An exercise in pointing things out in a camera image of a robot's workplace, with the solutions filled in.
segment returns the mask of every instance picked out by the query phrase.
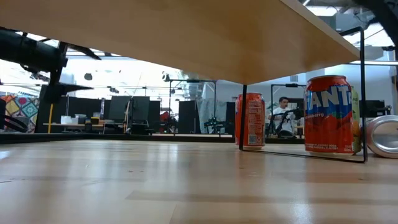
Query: man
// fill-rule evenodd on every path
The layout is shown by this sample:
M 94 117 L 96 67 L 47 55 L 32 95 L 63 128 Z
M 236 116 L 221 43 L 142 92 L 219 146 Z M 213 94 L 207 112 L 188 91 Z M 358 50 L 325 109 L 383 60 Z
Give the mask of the man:
M 287 97 L 281 97 L 279 98 L 279 107 L 274 109 L 273 114 L 279 114 L 279 113 L 284 113 L 285 111 L 291 110 L 290 108 L 287 107 L 287 104 L 289 103 L 289 99 Z M 292 120 L 294 119 L 294 114 L 293 112 L 290 112 L 286 119 L 284 120 L 284 123 L 282 124 L 282 130 L 285 131 L 290 131 L 291 133 L 293 132 L 293 122 Z M 274 118 L 274 124 L 275 128 L 278 128 L 280 121 L 282 120 L 282 115 L 275 116 Z

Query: fanta can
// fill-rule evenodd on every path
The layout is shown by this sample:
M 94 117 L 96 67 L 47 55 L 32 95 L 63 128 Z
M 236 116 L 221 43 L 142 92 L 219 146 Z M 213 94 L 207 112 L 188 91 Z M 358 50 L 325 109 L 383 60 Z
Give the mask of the fanta can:
M 326 75 L 310 79 L 304 107 L 306 151 L 336 156 L 354 153 L 351 86 L 346 77 Z

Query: fanta logo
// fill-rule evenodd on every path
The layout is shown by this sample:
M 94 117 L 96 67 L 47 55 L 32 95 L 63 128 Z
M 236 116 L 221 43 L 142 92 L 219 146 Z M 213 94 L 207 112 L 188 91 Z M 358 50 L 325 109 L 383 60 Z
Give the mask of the fanta logo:
M 304 105 L 306 110 L 312 110 L 314 106 L 317 108 L 327 108 L 332 105 L 348 106 L 351 104 L 351 91 L 348 86 L 331 86 L 329 90 L 321 92 L 307 91 L 307 103 Z

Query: ceiling light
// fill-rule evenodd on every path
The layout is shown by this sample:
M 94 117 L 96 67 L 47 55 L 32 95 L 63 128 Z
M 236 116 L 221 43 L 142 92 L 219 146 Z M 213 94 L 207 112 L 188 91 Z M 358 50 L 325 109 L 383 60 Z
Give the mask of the ceiling light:
M 303 6 L 306 6 L 311 0 L 305 0 L 305 2 L 303 3 Z
M 360 65 L 361 61 L 354 61 L 354 62 L 351 62 L 349 64 L 351 64 L 351 65 Z M 365 65 L 398 66 L 398 62 L 365 60 Z
M 341 7 L 334 6 L 307 6 L 307 9 L 314 13 L 316 16 L 334 16 Z

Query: black stand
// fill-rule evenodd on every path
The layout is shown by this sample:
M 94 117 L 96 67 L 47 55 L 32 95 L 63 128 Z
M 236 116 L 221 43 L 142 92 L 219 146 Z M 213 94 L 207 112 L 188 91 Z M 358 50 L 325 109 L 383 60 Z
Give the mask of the black stand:
M 363 111 L 366 111 L 366 91 L 365 91 L 365 40 L 364 40 L 364 30 L 362 27 L 356 27 L 350 30 L 346 30 L 340 32 L 340 35 L 350 35 L 360 32 L 360 60 L 361 60 L 361 107 Z M 253 150 L 245 150 L 243 149 L 243 139 L 244 139 L 244 123 L 246 116 L 246 93 L 247 93 L 247 85 L 243 85 L 243 100 L 242 100 L 242 117 L 241 117 L 241 133 L 240 133 L 240 141 L 239 141 L 239 150 L 245 152 L 256 152 L 256 153 L 264 153 L 264 154 L 274 154 L 281 156 L 296 156 L 296 157 L 306 157 L 306 158 L 316 158 L 316 159 L 327 159 L 332 161 L 343 161 L 343 162 L 354 162 L 354 163 L 365 163 L 368 161 L 368 147 L 366 145 L 366 115 L 363 113 L 362 117 L 362 129 L 361 129 L 361 140 L 363 141 L 363 159 L 361 161 L 352 160 L 352 159 L 340 159 L 334 157 L 322 157 L 322 156 L 309 156 L 309 155 L 301 155 L 301 154 L 292 154 L 292 153 L 283 153 L 283 152 L 270 152 L 270 151 L 253 151 Z

